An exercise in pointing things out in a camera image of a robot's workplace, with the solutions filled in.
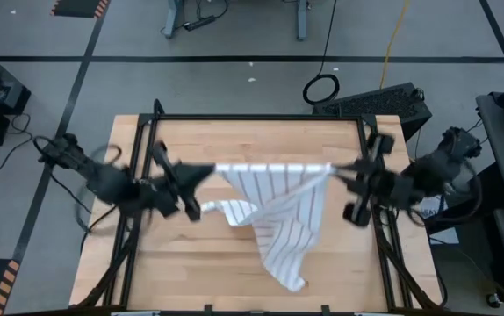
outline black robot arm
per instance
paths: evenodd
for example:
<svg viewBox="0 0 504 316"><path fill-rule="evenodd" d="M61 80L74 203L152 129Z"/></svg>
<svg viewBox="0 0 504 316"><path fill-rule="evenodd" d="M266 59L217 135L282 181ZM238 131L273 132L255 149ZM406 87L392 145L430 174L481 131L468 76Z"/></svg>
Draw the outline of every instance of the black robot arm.
<svg viewBox="0 0 504 316"><path fill-rule="evenodd" d="M40 147L38 140L47 144ZM152 148L156 164L162 167L162 176L149 179L132 179L128 168L117 168L111 163L94 162L78 146L76 136L65 134L50 140L36 137L35 147L40 151L40 162L73 169L86 180L86 187L101 201L117 205L119 211L133 217L136 212L156 209L167 218L178 211L178 199L185 203L185 211L191 221L200 219L199 204L194 197L198 185L213 171L213 164L172 165L166 155L164 143Z"/></svg>
<svg viewBox="0 0 504 316"><path fill-rule="evenodd" d="M441 195L467 163L468 158L480 154L480 140L463 129L451 127L443 134L437 149L410 162L402 172L385 168L383 156L390 154L394 138L385 134L371 134L368 157L353 164L335 166L336 176L357 194L354 204L346 205L343 217L357 226L369 225L371 210L368 204L410 210L426 197ZM357 172L355 179L342 171Z"/></svg>

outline metal stand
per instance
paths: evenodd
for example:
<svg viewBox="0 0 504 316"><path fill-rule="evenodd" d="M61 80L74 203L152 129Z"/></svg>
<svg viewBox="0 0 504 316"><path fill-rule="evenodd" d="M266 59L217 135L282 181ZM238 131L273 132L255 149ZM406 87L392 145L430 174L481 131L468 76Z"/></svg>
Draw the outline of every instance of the metal stand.
<svg viewBox="0 0 504 316"><path fill-rule="evenodd" d="M156 130L157 130L157 125L160 123L161 120L324 120L324 121L336 121L336 120L349 120L349 121L354 121L357 124L357 131L359 132L359 141L360 141L360 147L362 148L362 155L367 156L368 150L367 150L367 144L366 144L366 135L364 132L364 126L367 124L371 127L371 130L375 133L377 131L377 122L374 116L360 116L360 115L355 115L355 116L342 116L338 114L337 116L324 116L324 115L183 115L183 114L164 114L164 111L162 107L160 106L160 103L155 102L155 114L141 114L139 116L139 123L138 123L138 128L135 133L135 141L133 144L133 155L132 155L132 160L131 160L131 172L134 173L134 170L136 169L138 157L139 157L139 152L141 148L141 136L143 134L143 127L146 124L149 124L149 137L148 137L148 143L147 147L150 147L154 142L155 142L155 135L156 135ZM145 178L148 176L149 171L150 171L150 153L147 152L145 155L145 160L143 162L143 170L142 170L142 177ZM447 312L441 309L438 309L437 307L431 308L431 309L414 309L412 308L412 301L410 299L410 290L413 291L413 294L418 298L421 297L421 295L425 294L421 289L418 287L417 283L415 282L414 278L410 276L409 271L407 271L406 267L404 266L404 262L402 259L402 249L400 246L400 238L398 234L398 228L396 227L396 222L393 220L392 216L389 216L389 222L387 223L388 227L390 228L390 235L391 235L391 240L392 243L389 243L387 241L387 238L385 236L385 231L384 231L384 226L378 220L378 217L380 216L380 212L373 212L373 224L374 224L374 229L375 229L375 234L376 234L376 240L377 243L379 244L378 247L378 259L380 261L380 268L382 272L382 277L383 277L383 285L384 285L384 290L385 290L385 298L386 298L386 305L387 305L387 310L388 312L393 312L393 313L399 313L399 314L404 314L404 315L474 315L474 314L465 314L465 313L452 313L452 312ZM125 239L125 236L127 234L124 222L125 218L121 216L119 218L119 225L118 225L118 234L116 235L116 240L115 240L115 245L114 245L114 251L112 255L112 261L117 263L117 266L121 264L123 261L122 259L126 257L126 271L125 271L125 277L124 277L124 282L121 287L121 293L120 293L120 301L119 305L117 306L110 306L112 304L112 297L113 297L113 289L114 289L114 281L115 281L115 265L114 267L110 268L110 272L106 272L104 275L103 280L101 281L102 285L109 284L107 288L107 292L105 293L104 297L104 302L103 306L99 307L93 307L93 311L100 311L101 309L105 308L118 308L119 310L125 311L127 310L128 307L128 299L129 299L129 292L130 292L130 287L131 287L131 281L132 281L132 275L133 275L133 269L134 269L134 261L136 259L136 248L137 248L137 241L139 239L139 231L140 231L140 218L141 215L138 214L133 222L133 228L132 232L129 234L129 237L127 238L127 241L123 241ZM399 279L399 284L401 288L401 297L402 297L402 303L403 307L396 306L394 302L394 295L393 295L393 287L392 287L392 282L391 282L391 274L389 270L389 262L392 263L392 265L397 269L399 272L399 276L403 275L403 278ZM411 284L410 290L408 289L407 284ZM95 303L97 301L97 296L92 295L89 297L90 303ZM431 302L427 297L426 300L419 300L419 303L426 308L425 305L427 306L434 306L434 303ZM43 314L46 315L69 315L73 314L76 311L82 311L82 309L76 309L72 307L69 310L66 311L53 311L53 312L46 312ZM264 315L268 313L269 315L289 315L289 314L298 314L298 313L288 313L288 312L259 312L259 314ZM134 313L134 314L140 314L140 315L155 315L156 313L154 312L143 312L143 313ZM203 311L160 311L161 315L185 315L185 314L191 314L191 315L214 315L214 314L219 314L219 312L215 312L213 310L212 305L205 305ZM247 315L247 314L256 314L256 312L222 312L224 315ZM355 315L355 313L352 312L331 312L330 311L330 306L328 305L323 305L321 307L321 314L322 315ZM313 315L313 316L319 316L320 312L302 312L301 315Z"/></svg>
<svg viewBox="0 0 504 316"><path fill-rule="evenodd" d="M297 40L306 39L306 9L307 0L297 1Z"/></svg>
<svg viewBox="0 0 504 316"><path fill-rule="evenodd" d="M182 7L182 1L183 0L168 0L168 16L166 17L166 25L163 31L167 39L171 39L172 35L174 35L178 18L178 9L184 9Z"/></svg>
<svg viewBox="0 0 504 316"><path fill-rule="evenodd" d="M307 0L297 1L297 40L300 41L306 39L306 11L308 6ZM164 30L162 31L167 39L171 39L174 36L178 12L183 9L183 0L168 0L168 16L166 18L166 25L164 25Z"/></svg>

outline black metal frame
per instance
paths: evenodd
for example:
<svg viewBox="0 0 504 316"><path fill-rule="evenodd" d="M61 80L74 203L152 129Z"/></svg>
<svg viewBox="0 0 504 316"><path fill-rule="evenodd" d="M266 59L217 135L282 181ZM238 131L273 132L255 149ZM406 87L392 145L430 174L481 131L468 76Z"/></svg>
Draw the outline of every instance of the black metal frame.
<svg viewBox="0 0 504 316"><path fill-rule="evenodd" d="M364 157L368 156L367 148L366 148L366 139L367 135L365 134L364 130L364 125L365 125L365 120L369 118L370 121L372 121L371 124L371 130L373 132L377 131L376 128L376 120L375 116L362 116L362 115L349 115L349 116L342 116L340 113L338 113L337 116L328 116L328 115L312 115L312 114L295 114L295 115L289 115L289 114L268 114L268 115L263 115L263 114L252 114L252 115L234 115L234 114L165 114L163 113L162 109L161 113L157 116L156 114L140 114L138 123L137 123L137 130L135 132L135 138L133 142L133 152L132 152L132 157L130 161L130 172L131 176L134 177L136 174L136 168L137 168L137 161L140 155L140 146L141 146L141 139L142 139L142 134L144 133L144 129L146 124L150 124L149 127L149 136L148 136L148 147L152 146L152 144L155 142L155 136L156 136L156 129L158 126L158 123L160 120L305 120L305 121L336 121L336 120L342 120L342 121L355 121L357 125L357 131L359 135L359 145L360 148L362 149L362 155ZM151 154L149 151L145 153L145 159L143 162L143 170L142 170L142 177L145 178L149 176L149 170L150 170L150 162L151 162ZM375 221L375 216L373 216L374 220L374 225L377 225L378 222ZM136 252L137 252L137 241L139 239L139 231L140 231L140 222L141 222L141 214L139 213L134 221L133 221L133 228L132 232L130 234L134 234L134 245L133 249L130 251L128 257L127 257L127 264L126 264L126 271L124 275L124 280L121 288L121 294L120 294L120 301L119 305L127 308L127 303L129 299L129 293L130 293L130 287L131 287L131 280L133 277L133 268L134 268L134 261L136 257ZM402 259L402 249L400 247L400 237L398 234L398 228L396 226L395 220L393 218L389 218L388 220L389 228L390 228L390 235L392 238L392 248L394 249L395 254L400 258L400 260L403 262ZM119 223L118 223L118 230L116 231L116 236L115 236L115 241L113 245L113 252L112 252L112 260L115 260L118 258L119 251L122 248L122 245L124 245L124 239L126 238L126 218L124 216L119 217ZM394 302L394 289L392 287L392 280L391 280L391 272L389 270L389 264L388 260L386 258L386 255L382 252L380 248L378 248L378 258L380 262L380 268L381 268L381 274L383 277L383 285L384 285L384 290L385 290L385 299L386 299L386 306L387 310L390 312L394 310L395 308L398 308ZM401 288L401 295L402 295L402 300L404 303L404 307L406 308L412 308L412 301L410 297L410 293L404 283L404 281L399 277L399 284ZM113 297L113 292L115 289L115 277L111 281L110 285L108 286L105 296L104 296L104 302L103 305L111 305L112 304L112 297ZM168 314L168 315L196 315L198 314L199 311L161 311L161 314ZM212 306L211 305L206 305L204 307L204 311L202 312L204 315L209 315L212 314ZM215 312L215 314L225 314L225 315L250 315L250 312ZM353 315L352 312L330 312L330 308L328 305L322 305L321 306L321 312L270 312L270 315Z"/></svg>

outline towel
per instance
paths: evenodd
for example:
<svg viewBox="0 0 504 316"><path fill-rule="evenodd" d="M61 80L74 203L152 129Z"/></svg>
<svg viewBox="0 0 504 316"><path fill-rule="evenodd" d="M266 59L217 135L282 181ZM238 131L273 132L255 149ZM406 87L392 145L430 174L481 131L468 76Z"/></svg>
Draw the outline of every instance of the towel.
<svg viewBox="0 0 504 316"><path fill-rule="evenodd" d="M320 238L330 164L217 164L215 172L247 200L212 201L202 212L225 213L228 225L251 225L264 268L289 291L305 280L305 253Z"/></svg>

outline floor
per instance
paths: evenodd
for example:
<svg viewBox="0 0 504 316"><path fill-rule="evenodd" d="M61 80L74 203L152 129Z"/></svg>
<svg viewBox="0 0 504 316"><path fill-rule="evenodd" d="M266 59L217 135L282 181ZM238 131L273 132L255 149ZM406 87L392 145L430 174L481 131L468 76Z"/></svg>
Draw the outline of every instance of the floor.
<svg viewBox="0 0 504 316"><path fill-rule="evenodd" d="M32 91L30 132L75 133L88 152L107 142L115 115L150 112L155 98L169 113L309 113L301 91L320 66L332 3L311 0L308 39L298 42L296 5L279 0L232 0L215 23L180 29L170 40L160 34L167 1L111 0L96 21L50 16L47 0L0 0L0 63ZM339 77L340 97L378 87L402 3L338 0L333 58L323 71ZM222 9L212 0L202 14ZM188 1L187 20L196 19L195 10ZM476 122L476 96L504 90L504 0L413 0L391 56L385 86L414 83L434 115L418 147L415 137L407 143L409 154L420 156L448 127ZM321 83L312 97L330 89ZM474 133L486 137L482 128ZM20 140L7 137L0 162ZM473 161L478 170L493 162L488 142L484 147ZM73 201L49 182L37 158L32 146L22 147L0 171L0 259L22 262L7 313L66 307L78 264L82 231ZM73 190L82 184L72 172L54 174ZM491 289L475 286L479 276L446 272L468 265L436 257L450 308L504 314L486 306Z"/></svg>

